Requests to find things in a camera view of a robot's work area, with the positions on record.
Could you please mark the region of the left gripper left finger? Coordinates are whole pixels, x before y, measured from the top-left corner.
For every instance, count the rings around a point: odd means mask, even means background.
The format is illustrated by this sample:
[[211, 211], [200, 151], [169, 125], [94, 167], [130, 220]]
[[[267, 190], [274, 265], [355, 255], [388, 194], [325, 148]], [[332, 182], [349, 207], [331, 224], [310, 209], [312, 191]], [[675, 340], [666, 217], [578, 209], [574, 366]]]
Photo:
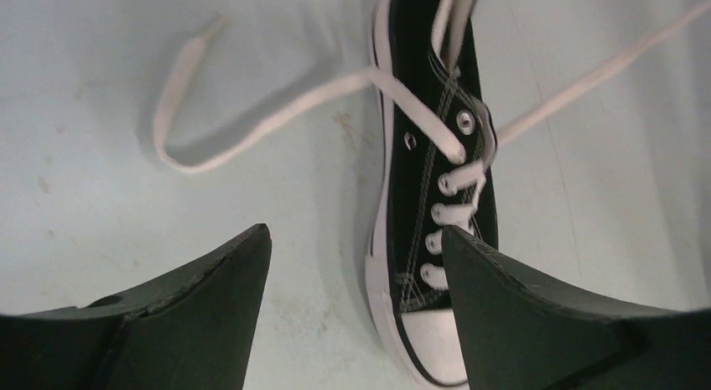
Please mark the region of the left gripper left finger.
[[242, 388], [271, 252], [256, 224], [86, 307], [3, 315], [2, 388]]

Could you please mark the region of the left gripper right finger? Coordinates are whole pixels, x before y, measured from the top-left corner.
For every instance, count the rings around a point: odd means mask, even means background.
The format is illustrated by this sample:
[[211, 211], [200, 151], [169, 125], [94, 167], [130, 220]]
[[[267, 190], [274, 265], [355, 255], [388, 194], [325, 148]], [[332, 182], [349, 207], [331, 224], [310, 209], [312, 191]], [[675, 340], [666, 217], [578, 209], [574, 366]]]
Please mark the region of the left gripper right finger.
[[443, 256], [473, 389], [707, 389], [710, 312], [565, 283], [458, 227]]

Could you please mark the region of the black canvas sneaker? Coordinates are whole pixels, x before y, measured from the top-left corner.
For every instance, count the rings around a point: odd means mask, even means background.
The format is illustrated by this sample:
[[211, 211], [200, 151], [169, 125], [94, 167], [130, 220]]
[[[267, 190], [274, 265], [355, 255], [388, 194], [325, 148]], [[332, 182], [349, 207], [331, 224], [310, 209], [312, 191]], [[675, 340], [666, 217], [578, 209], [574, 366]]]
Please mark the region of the black canvas sneaker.
[[616, 75], [652, 46], [706, 13], [679, 20], [606, 61], [496, 130], [482, 101], [471, 15], [477, 0], [380, 0], [371, 23], [370, 67], [317, 86], [257, 122], [231, 147], [186, 164], [166, 138], [212, 37], [217, 18], [180, 50], [153, 112], [153, 146], [179, 171], [214, 169], [326, 101], [374, 86], [384, 139], [384, 176], [365, 261], [378, 335], [395, 362], [432, 389], [470, 389], [442, 258], [446, 226], [498, 243], [490, 167], [498, 148]]

